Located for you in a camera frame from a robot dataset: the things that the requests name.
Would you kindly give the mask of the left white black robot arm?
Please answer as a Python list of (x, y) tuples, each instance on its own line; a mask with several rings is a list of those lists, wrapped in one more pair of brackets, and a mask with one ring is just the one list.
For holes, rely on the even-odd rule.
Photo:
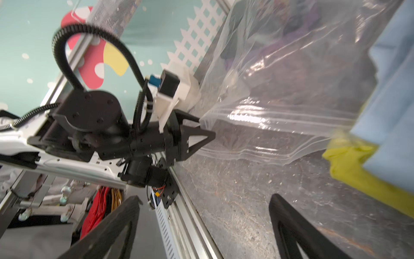
[[(106, 91), (87, 91), (71, 69), (65, 54), (67, 41), (84, 33), (112, 44), (126, 58), (142, 90), (139, 93), (131, 124), (126, 120), (117, 98)], [(167, 171), (153, 165), (151, 155), (164, 152), (166, 163), (187, 160), (196, 151), (212, 142), (215, 133), (200, 127), (183, 125), (185, 120), (198, 122), (186, 112), (170, 108), (167, 115), (152, 123), (156, 102), (128, 48), (112, 33), (89, 24), (70, 24), (58, 30), (52, 40), (52, 52), (61, 72), (73, 91), (61, 103), (38, 107), (1, 132), (10, 133), (23, 127), (30, 119), (45, 111), (51, 114), (45, 131), (28, 139), (36, 150), (60, 159), (89, 162), (94, 154), (101, 160), (121, 159), (124, 166), (120, 180), (136, 187), (163, 188)]]

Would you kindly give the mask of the yellow green garment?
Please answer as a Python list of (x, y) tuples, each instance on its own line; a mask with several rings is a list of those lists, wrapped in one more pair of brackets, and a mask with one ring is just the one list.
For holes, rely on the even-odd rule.
[(387, 183), (363, 168), (377, 147), (360, 139), (331, 139), (322, 157), (330, 163), (333, 179), (370, 196), (413, 218), (414, 195)]

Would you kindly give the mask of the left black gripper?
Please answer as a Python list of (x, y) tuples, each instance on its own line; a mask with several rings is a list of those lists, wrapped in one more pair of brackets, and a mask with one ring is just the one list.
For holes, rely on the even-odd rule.
[[(84, 163), (94, 154), (103, 161), (125, 159), (122, 181), (162, 187), (167, 171), (153, 165), (152, 154), (163, 152), (172, 166), (215, 140), (216, 133), (202, 129), (198, 117), (176, 109), (182, 91), (189, 89), (179, 76), (165, 70), (160, 78), (150, 77), (144, 83), (158, 83), (157, 95), (139, 99), (132, 123), (111, 93), (74, 90), (52, 111), (47, 128), (30, 137), (28, 144)], [(184, 125), (185, 120), (198, 126)]]

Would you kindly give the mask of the clear plastic vacuum bag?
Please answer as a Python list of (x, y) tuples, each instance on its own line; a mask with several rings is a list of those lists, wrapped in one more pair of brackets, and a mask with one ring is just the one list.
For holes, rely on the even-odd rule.
[(369, 50), (401, 2), (316, 2), (319, 26), (266, 56), (290, 1), (234, 3), (196, 106), (216, 133), (200, 155), (286, 165), (351, 129), (377, 84)]

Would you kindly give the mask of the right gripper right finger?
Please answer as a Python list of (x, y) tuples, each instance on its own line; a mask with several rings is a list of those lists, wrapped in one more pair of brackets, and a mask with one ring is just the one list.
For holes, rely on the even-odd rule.
[(282, 259), (349, 259), (346, 253), (322, 235), (281, 195), (273, 194), (268, 207)]

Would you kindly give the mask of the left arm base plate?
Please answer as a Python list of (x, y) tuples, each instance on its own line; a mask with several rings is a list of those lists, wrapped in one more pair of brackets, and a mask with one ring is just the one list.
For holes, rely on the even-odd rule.
[(180, 194), (180, 189), (172, 175), (168, 176), (162, 187), (152, 188), (155, 207), (163, 205), (165, 209), (168, 209), (174, 203), (178, 194)]

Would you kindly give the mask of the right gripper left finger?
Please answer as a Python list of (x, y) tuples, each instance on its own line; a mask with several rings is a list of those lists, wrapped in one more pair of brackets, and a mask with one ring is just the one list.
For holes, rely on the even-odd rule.
[(138, 196), (130, 196), (83, 239), (60, 255), (60, 258), (129, 259), (141, 205)]

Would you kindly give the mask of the light blue garment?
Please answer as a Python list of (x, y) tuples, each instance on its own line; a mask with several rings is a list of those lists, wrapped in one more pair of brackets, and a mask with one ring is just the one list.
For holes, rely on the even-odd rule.
[(414, 191), (414, 3), (404, 1), (369, 50), (377, 85), (351, 130), (377, 145), (363, 168)]

